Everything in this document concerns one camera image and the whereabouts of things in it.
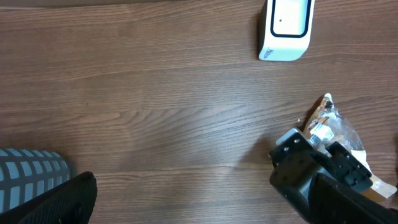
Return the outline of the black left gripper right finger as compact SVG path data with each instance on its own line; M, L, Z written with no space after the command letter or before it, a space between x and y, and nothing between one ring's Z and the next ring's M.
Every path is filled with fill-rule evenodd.
M324 174L313 178L308 202L310 223L397 224L397 210L383 207Z

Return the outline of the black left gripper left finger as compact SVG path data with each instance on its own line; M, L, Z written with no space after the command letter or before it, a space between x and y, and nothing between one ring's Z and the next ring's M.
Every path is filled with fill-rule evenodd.
M94 174L87 171L1 214L1 224L87 224L97 193Z

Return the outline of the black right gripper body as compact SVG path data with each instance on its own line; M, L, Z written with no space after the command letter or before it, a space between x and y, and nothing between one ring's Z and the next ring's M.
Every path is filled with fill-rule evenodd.
M369 169L359 164L339 142L326 147L331 154L318 151L303 133L296 133L269 153L274 170L271 185L296 209L300 216L310 221L308 196L312 179L318 174L342 183L357 193L372 186Z

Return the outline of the beige nut snack pouch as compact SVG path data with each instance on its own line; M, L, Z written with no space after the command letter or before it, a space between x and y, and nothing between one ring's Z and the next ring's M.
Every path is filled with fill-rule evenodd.
M315 149L331 157L326 147L334 142L339 142L348 152L359 161L359 164L367 169L370 166L367 162L366 150L362 144L359 134L354 129L349 120L339 114L335 107L332 95L325 94L321 101L316 104L316 108L309 117L303 129L304 136L310 138L313 135L321 139L320 143L315 143ZM385 183L379 177L371 174L372 186L362 194L381 203L397 192L397 188Z

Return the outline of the white barcode scanner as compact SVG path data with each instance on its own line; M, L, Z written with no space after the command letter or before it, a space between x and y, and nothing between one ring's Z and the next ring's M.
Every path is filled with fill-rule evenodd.
M315 0L266 0L259 16L259 60L291 62L310 44Z

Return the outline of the grey plastic mesh basket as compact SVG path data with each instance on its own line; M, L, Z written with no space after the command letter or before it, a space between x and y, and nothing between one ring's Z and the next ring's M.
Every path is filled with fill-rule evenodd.
M70 179L67 161L56 152L1 149L1 213Z

